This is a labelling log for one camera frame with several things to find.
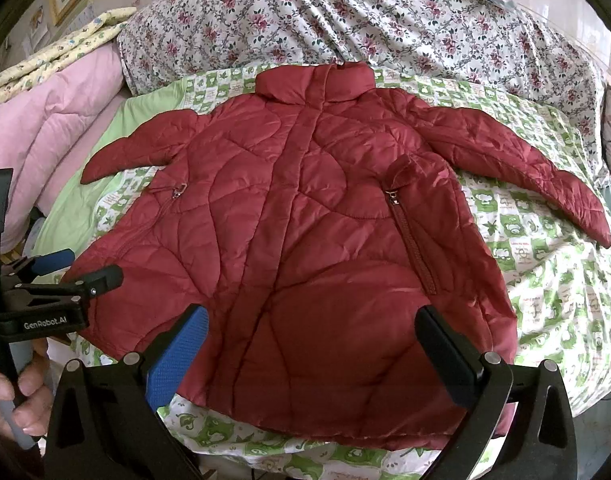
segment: gray floor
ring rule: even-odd
[[[605,399],[574,419],[579,480],[591,479],[611,453],[611,400]]]

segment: gray handle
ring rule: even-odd
[[[21,373],[23,369],[32,361],[32,355],[34,354],[32,342],[21,341],[18,343],[10,343],[10,351],[12,352],[12,358],[14,359],[16,371]],[[16,408],[16,406],[13,400],[0,400],[0,414],[10,425],[10,428],[12,428],[14,440],[16,440],[16,443],[21,449],[31,449],[31,447],[36,445],[36,441],[32,436],[23,433],[23,430],[14,423],[14,420],[12,419],[12,412],[14,411],[14,408]]]

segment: puffer jacket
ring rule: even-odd
[[[451,166],[539,192],[611,244],[575,176],[480,110],[375,88],[364,63],[282,66],[210,115],[160,114],[100,150],[81,182],[152,165],[166,168],[66,277],[124,270],[83,335],[121,358],[203,304],[210,332],[179,394],[351,446],[441,449],[463,417],[416,340],[419,307],[481,352],[517,350],[503,276]]]

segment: human hand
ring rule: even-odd
[[[45,373],[50,366],[47,357],[47,339],[35,339],[32,341],[32,346],[34,347],[32,361],[18,377],[18,389],[28,399],[12,412],[12,417],[25,434],[41,436],[47,433],[54,398],[50,388],[44,384]],[[12,383],[0,373],[0,400],[13,399]],[[14,439],[10,425],[1,414],[0,434]]]

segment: jacket collar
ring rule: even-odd
[[[319,108],[351,101],[375,88],[375,73],[364,62],[318,66],[284,65],[256,76],[256,94],[284,104]]]

